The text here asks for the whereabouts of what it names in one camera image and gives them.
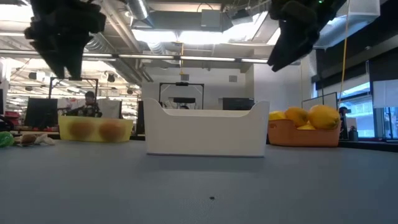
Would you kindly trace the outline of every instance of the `whiteboard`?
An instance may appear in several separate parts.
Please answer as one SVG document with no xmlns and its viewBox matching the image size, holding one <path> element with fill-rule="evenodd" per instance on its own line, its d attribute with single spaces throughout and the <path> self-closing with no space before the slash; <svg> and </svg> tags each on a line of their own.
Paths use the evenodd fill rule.
<svg viewBox="0 0 398 224">
<path fill-rule="evenodd" d="M 323 97 L 323 104 L 337 110 L 337 93 L 330 93 Z"/>
<path fill-rule="evenodd" d="M 337 92 L 327 94 L 323 96 L 323 99 L 322 96 L 319 96 L 302 102 L 302 108 L 307 111 L 315 105 L 327 105 L 337 110 Z"/>
<path fill-rule="evenodd" d="M 303 101 L 302 108 L 308 111 L 311 109 L 311 107 L 321 104 L 322 104 L 322 97 L 317 97 L 311 100 Z"/>
</svg>

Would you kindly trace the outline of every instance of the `yellow plastic bowl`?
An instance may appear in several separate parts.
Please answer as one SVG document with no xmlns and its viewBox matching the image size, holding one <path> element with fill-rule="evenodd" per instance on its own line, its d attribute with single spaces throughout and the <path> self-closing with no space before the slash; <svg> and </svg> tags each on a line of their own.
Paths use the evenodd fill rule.
<svg viewBox="0 0 398 224">
<path fill-rule="evenodd" d="M 125 142 L 130 140 L 132 120 L 59 116 L 62 140 Z"/>
</svg>

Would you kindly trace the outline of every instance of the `gray table surface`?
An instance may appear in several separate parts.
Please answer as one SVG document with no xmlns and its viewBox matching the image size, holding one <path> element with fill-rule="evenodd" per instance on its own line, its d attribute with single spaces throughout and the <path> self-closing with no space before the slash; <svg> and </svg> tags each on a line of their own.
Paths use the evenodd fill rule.
<svg viewBox="0 0 398 224">
<path fill-rule="evenodd" d="M 398 223 L 398 154 L 268 146 L 147 156 L 145 142 L 0 150 L 0 223 Z"/>
</svg>

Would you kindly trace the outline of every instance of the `orange plastic basket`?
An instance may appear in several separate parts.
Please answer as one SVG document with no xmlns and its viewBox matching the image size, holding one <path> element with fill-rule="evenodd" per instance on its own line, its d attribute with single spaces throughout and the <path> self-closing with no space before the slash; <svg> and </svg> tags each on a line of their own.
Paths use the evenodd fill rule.
<svg viewBox="0 0 398 224">
<path fill-rule="evenodd" d="M 268 122 L 269 142 L 276 146 L 337 147 L 340 126 L 332 130 L 298 130 L 289 119 Z"/>
</svg>

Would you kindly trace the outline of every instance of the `green object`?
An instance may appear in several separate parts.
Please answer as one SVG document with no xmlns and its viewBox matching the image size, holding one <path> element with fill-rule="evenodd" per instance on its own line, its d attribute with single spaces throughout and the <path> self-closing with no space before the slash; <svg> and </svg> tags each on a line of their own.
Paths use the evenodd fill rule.
<svg viewBox="0 0 398 224">
<path fill-rule="evenodd" d="M 7 147 L 14 144 L 14 136 L 7 132 L 0 132 L 0 147 Z"/>
</svg>

